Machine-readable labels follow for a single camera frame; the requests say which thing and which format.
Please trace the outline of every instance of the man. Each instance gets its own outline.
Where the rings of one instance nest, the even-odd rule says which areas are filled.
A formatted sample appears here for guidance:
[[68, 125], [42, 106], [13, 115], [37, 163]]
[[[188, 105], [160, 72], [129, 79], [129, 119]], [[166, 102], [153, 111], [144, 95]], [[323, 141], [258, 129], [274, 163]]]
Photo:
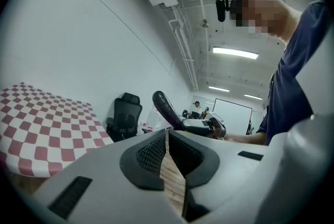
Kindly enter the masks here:
[[324, 1], [311, 2], [304, 12], [282, 0], [231, 0], [230, 16], [237, 26], [279, 38], [285, 44], [270, 89], [267, 114], [254, 135], [227, 134], [230, 142], [268, 145], [275, 134], [287, 132], [312, 115], [311, 106], [295, 77], [324, 38], [331, 13]]
[[193, 108], [193, 112], [198, 113], [198, 118], [199, 118], [203, 112], [202, 107], [199, 105], [199, 101], [195, 101], [194, 105], [195, 105], [195, 108]]

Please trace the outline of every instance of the chair backrest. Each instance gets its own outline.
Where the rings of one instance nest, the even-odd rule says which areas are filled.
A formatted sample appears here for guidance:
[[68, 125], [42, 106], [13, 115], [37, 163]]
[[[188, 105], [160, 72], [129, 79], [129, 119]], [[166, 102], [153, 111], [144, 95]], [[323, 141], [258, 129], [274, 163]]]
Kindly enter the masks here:
[[138, 96], [127, 93], [127, 92], [123, 94], [122, 100], [132, 102], [135, 104], [140, 104], [140, 98]]
[[122, 134], [136, 135], [142, 106], [120, 98], [115, 99], [114, 124], [112, 130]]

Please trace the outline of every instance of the red and white checkered tablecloth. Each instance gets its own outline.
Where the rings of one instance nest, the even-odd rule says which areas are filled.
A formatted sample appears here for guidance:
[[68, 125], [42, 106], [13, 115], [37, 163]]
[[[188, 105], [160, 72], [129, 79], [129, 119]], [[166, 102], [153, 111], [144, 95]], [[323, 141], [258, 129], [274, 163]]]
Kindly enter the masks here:
[[0, 92], [0, 165], [11, 172], [48, 178], [112, 142], [89, 103], [25, 83]]

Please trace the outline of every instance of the black vent slot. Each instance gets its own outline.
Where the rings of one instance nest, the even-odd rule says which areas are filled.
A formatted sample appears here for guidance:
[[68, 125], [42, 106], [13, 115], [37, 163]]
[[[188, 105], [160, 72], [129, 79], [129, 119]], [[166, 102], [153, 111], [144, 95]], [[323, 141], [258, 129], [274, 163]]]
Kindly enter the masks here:
[[242, 157], [254, 159], [254, 160], [257, 160], [257, 161], [261, 161], [261, 159], [263, 157], [263, 155], [255, 154], [255, 153], [249, 152], [249, 151], [241, 151], [241, 152], [238, 153], [238, 155], [240, 155]]
[[91, 182], [90, 178], [77, 176], [49, 206], [49, 210], [61, 218], [67, 219]]

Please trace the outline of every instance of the sleeve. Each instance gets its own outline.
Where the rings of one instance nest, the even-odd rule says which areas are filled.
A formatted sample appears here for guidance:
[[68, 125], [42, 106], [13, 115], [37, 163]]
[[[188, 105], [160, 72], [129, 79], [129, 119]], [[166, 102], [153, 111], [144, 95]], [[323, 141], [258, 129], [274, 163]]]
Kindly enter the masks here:
[[268, 118], [267, 118], [268, 114], [266, 114], [265, 118], [263, 118], [262, 123], [260, 124], [260, 128], [256, 133], [259, 132], [265, 132], [267, 133], [267, 125], [268, 125]]

